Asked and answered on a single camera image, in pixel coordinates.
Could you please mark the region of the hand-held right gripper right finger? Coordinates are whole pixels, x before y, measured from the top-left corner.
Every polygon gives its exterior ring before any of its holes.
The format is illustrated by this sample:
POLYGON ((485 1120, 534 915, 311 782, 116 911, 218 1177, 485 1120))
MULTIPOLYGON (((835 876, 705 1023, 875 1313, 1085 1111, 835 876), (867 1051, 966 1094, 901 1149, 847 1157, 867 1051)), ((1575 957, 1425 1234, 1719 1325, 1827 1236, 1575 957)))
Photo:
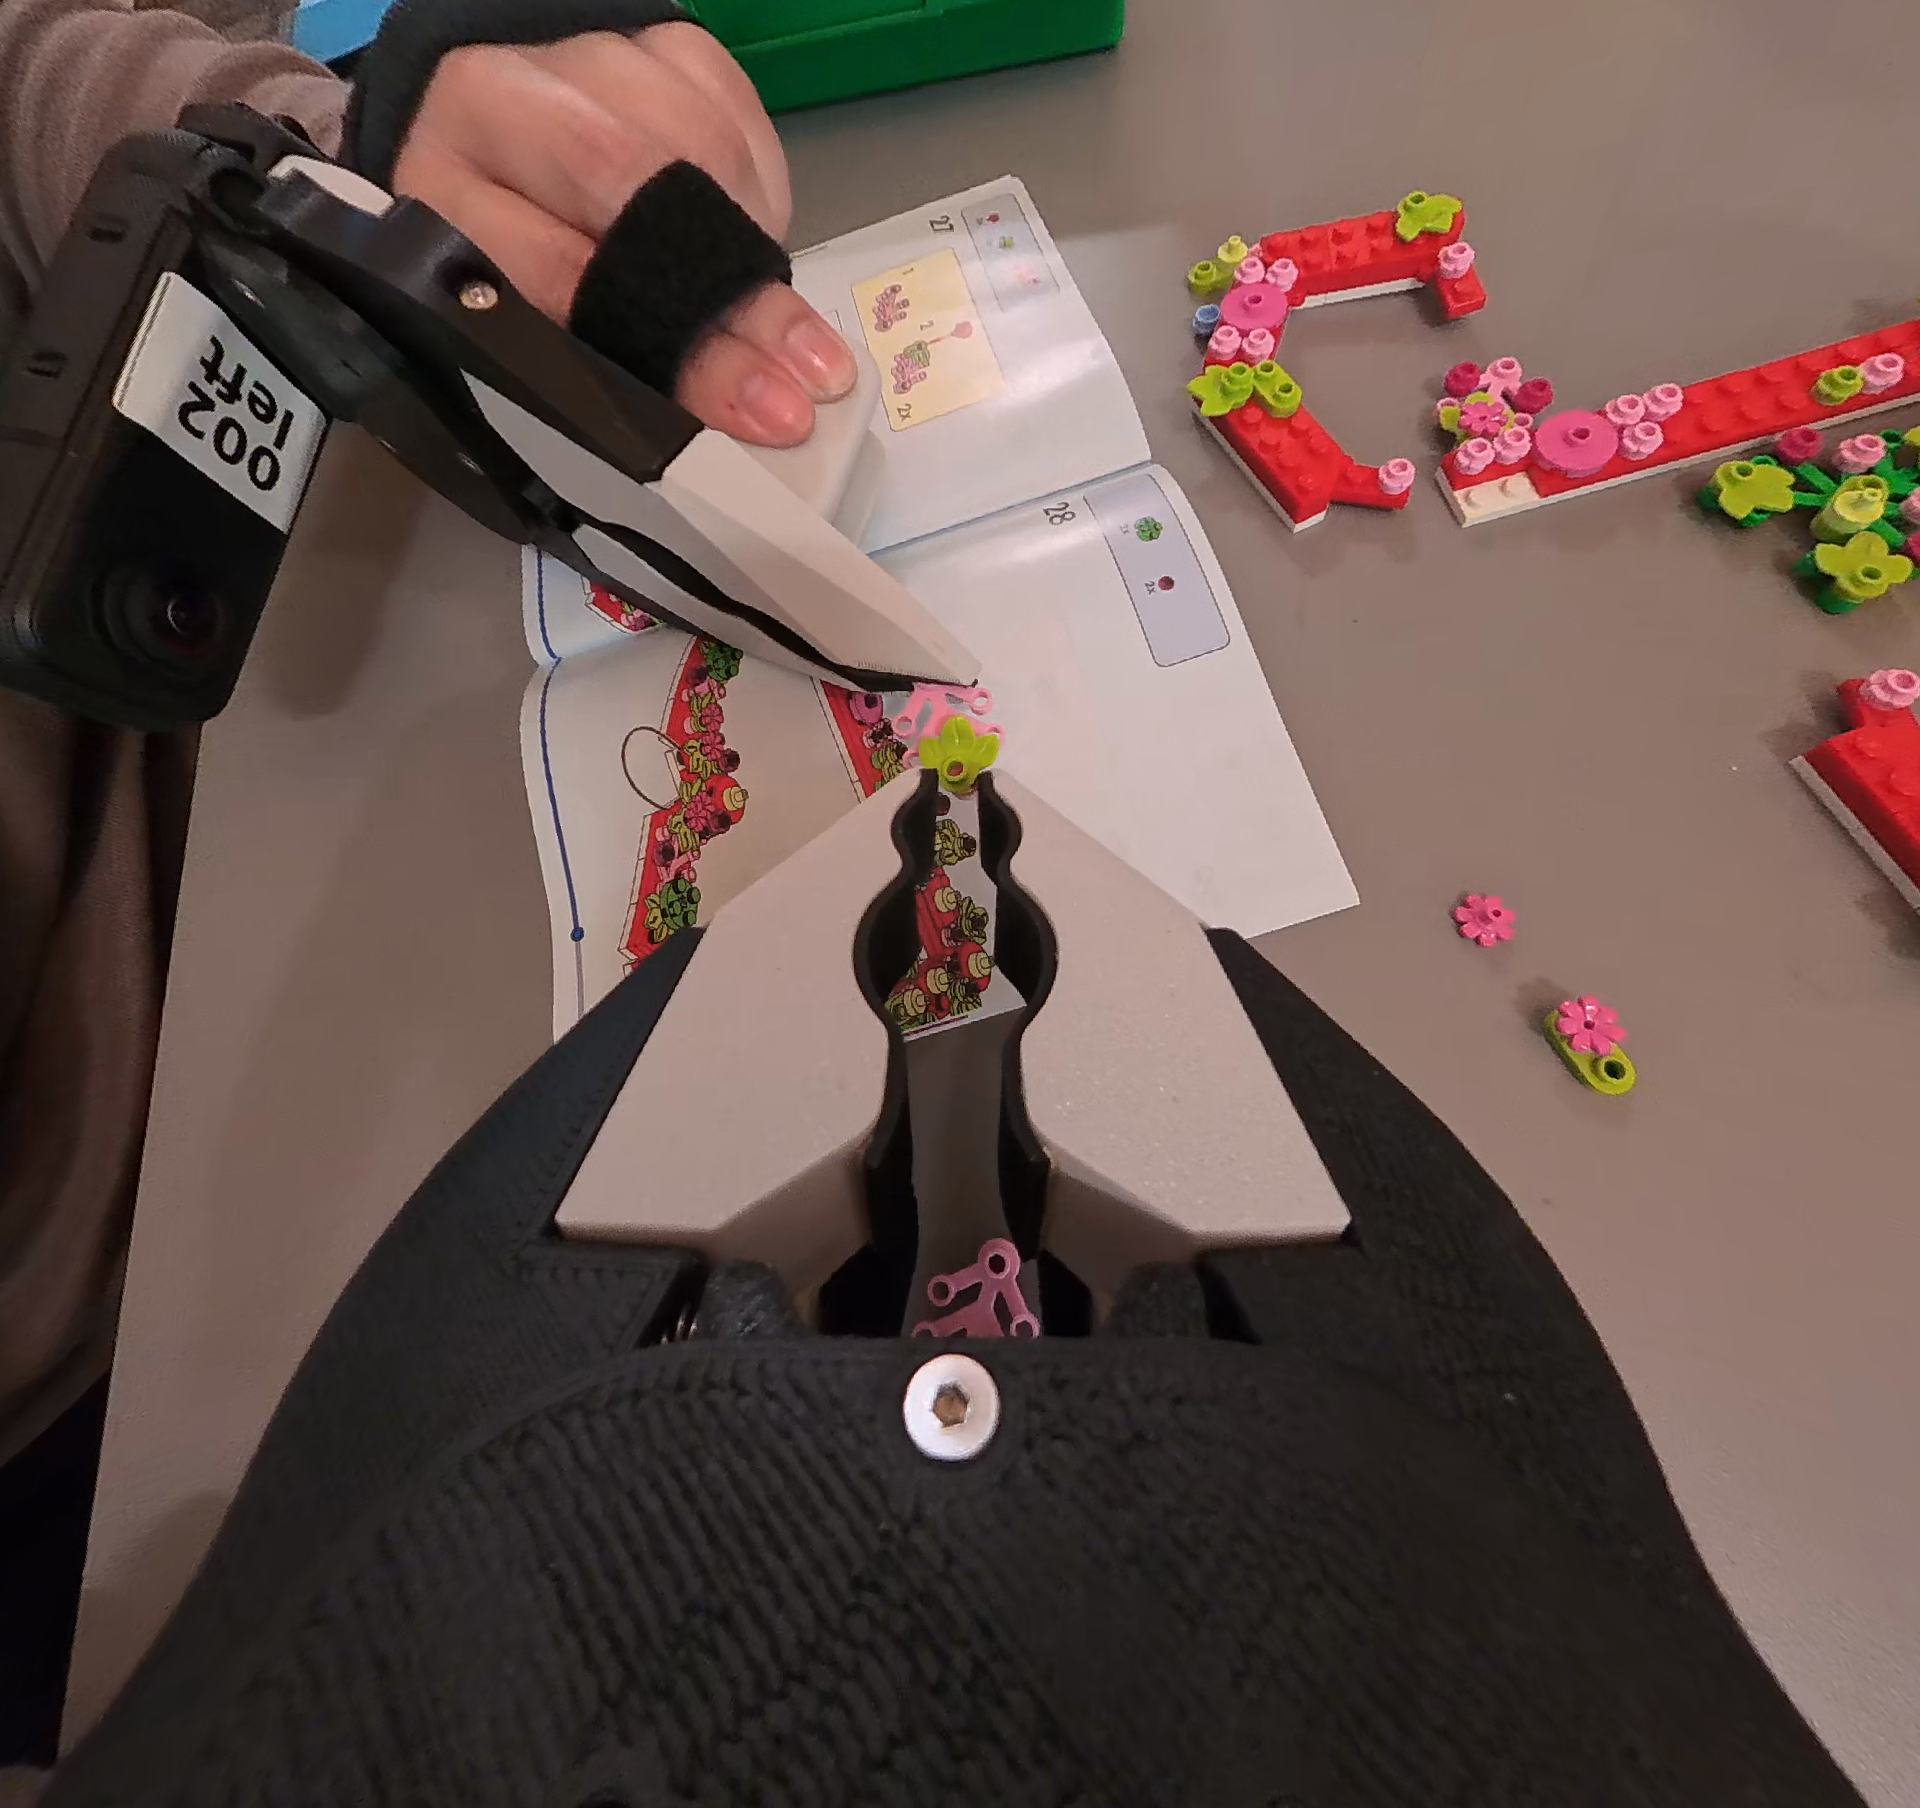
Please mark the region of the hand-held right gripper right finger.
POLYGON ((1008 773, 979 780, 979 844, 1022 996, 999 1122, 1022 1256, 1114 1294, 1150 1263, 1339 1237, 1351 1211, 1227 941, 1008 773))

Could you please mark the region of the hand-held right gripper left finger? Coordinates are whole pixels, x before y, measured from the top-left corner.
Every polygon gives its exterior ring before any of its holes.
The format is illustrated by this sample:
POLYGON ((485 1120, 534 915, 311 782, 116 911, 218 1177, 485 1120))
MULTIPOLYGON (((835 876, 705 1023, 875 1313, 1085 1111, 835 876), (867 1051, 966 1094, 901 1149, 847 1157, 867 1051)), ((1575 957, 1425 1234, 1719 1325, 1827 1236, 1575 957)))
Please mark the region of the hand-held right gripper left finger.
POLYGON ((872 1217, 867 1148, 899 1074, 892 978, 856 965, 869 908, 903 904, 916 957, 922 775, 901 775, 649 957, 615 996, 664 986, 653 1023, 566 1191, 569 1243, 753 1260, 819 1291, 827 1332, 899 1332, 913 1184, 872 1217))

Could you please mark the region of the pink lego stem piece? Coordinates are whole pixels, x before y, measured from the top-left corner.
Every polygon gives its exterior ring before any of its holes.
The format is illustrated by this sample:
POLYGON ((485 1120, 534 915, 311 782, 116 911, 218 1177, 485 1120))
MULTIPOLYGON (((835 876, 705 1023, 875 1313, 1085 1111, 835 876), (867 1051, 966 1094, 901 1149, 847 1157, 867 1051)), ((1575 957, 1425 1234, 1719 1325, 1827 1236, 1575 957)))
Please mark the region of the pink lego stem piece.
POLYGON ((891 728, 894 740, 916 752, 922 740, 938 735, 955 717, 971 722, 975 735, 1001 737, 1002 731, 990 720, 992 715, 995 691, 985 687, 918 684, 899 699, 899 707, 891 715, 891 728))
POLYGON ((1041 1322, 1022 1287, 1022 1251, 1008 1237, 990 1237, 966 1266, 929 1275, 926 1315, 916 1338, 1040 1338, 1041 1322))

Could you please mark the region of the lime lego leaf piece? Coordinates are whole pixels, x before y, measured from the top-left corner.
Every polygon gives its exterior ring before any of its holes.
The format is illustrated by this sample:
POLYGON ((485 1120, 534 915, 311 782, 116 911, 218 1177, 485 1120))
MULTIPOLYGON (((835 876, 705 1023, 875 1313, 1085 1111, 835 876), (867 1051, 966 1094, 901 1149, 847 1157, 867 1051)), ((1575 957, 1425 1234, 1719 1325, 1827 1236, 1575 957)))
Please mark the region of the lime lego leaf piece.
POLYGON ((979 726, 971 717, 954 715, 918 741, 918 756, 946 796, 970 796, 997 764, 1001 740, 995 723, 979 726))

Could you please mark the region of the person's left forearm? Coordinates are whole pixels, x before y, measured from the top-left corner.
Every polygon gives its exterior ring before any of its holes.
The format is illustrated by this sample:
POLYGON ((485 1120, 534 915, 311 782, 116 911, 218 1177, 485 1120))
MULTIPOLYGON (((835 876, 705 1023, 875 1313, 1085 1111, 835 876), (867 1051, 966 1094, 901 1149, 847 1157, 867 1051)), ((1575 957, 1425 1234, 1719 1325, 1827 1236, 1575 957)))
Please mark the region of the person's left forearm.
POLYGON ((3 333, 11 340, 109 146, 189 105, 291 121, 324 158, 393 186, 440 60, 680 22, 676 0, 396 0, 353 82, 277 43, 109 0, 3 0, 3 333))

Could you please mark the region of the lego instruction booklet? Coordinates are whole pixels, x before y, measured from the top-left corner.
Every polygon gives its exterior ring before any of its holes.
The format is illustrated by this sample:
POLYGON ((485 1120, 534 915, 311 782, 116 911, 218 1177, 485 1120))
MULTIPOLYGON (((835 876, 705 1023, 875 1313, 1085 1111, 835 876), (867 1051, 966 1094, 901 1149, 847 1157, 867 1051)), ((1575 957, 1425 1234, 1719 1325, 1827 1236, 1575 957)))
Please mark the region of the lego instruction booklet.
MULTIPOLYGON (((1227 574, 1017 177, 806 247, 876 370, 840 519, 979 658, 1001 764, 1204 921, 1357 904, 1227 574)), ((660 628, 524 558, 525 794, 564 1035, 899 770, 942 711, 660 628)))

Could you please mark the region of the lime lego plate pink flower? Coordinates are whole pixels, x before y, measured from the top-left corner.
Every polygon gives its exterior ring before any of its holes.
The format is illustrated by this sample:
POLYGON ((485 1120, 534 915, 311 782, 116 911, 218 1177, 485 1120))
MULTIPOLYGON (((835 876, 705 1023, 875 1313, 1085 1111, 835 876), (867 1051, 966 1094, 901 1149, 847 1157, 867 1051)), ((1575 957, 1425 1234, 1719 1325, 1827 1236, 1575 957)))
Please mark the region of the lime lego plate pink flower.
POLYGON ((1627 1031, 1618 1009, 1597 996, 1553 1004, 1542 1019, 1548 1047, 1596 1094, 1620 1098, 1635 1090, 1639 1070, 1624 1051, 1627 1031))

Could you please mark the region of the green lego flower cluster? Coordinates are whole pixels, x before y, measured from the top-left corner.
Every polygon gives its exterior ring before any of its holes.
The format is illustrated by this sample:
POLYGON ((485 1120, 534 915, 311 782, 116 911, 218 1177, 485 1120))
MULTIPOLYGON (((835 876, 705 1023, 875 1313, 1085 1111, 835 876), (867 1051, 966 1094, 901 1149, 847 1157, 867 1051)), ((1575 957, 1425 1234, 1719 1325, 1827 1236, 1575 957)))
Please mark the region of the green lego flower cluster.
POLYGON ((1805 517, 1811 543, 1792 574, 1827 615, 1855 613, 1916 578, 1916 447, 1862 430, 1824 454, 1816 428, 1790 428, 1771 450, 1715 466, 1698 505, 1740 530, 1805 517))

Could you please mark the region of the person's left hand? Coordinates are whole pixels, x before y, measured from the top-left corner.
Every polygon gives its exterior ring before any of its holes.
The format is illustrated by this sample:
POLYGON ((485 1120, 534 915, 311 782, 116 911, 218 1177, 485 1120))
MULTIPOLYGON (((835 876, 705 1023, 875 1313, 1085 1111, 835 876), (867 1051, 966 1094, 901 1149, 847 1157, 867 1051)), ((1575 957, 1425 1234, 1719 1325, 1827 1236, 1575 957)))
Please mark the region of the person's left hand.
MULTIPOLYGON (((745 73, 690 22, 446 55, 398 146, 394 192, 442 214, 564 324, 617 214, 676 163, 786 236, 780 135, 745 73)), ((676 401, 743 445, 794 447, 855 381, 837 327, 789 283, 769 283, 696 340, 676 401)))

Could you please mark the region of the person's brown sweater torso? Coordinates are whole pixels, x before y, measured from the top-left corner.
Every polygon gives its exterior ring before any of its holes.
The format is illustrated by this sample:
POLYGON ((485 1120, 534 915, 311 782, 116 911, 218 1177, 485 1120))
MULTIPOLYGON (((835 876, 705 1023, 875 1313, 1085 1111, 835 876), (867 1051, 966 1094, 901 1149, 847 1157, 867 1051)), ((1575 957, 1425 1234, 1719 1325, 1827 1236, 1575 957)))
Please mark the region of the person's brown sweater torso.
POLYGON ((195 735, 3 696, 3 1459, 105 1370, 195 735))

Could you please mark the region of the red curved lego wall section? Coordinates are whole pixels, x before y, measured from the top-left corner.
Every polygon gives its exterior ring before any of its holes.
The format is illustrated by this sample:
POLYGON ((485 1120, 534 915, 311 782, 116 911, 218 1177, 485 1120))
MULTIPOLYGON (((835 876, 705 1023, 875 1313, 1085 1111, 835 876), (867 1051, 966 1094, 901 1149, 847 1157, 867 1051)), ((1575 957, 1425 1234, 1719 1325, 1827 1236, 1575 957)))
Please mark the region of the red curved lego wall section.
POLYGON ((1188 268, 1198 370, 1188 410, 1291 530, 1335 505, 1402 510, 1415 465, 1361 462, 1309 410, 1280 343, 1295 312, 1426 292, 1443 321, 1485 306, 1468 210, 1415 189, 1391 210, 1257 238, 1229 236, 1188 268))

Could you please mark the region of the red long lego wall section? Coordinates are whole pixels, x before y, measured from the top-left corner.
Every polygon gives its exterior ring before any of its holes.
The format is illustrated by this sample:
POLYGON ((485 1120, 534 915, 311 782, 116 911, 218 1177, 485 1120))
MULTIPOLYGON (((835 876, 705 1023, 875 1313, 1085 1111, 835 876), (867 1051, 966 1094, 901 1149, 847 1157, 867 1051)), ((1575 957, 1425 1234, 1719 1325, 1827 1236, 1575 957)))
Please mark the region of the red long lego wall section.
POLYGON ((1837 428, 1913 403, 1913 321, 1691 385, 1660 383, 1534 425, 1522 462, 1454 450, 1435 473, 1460 523, 1488 523, 1660 471, 1752 458, 1798 428, 1837 428))

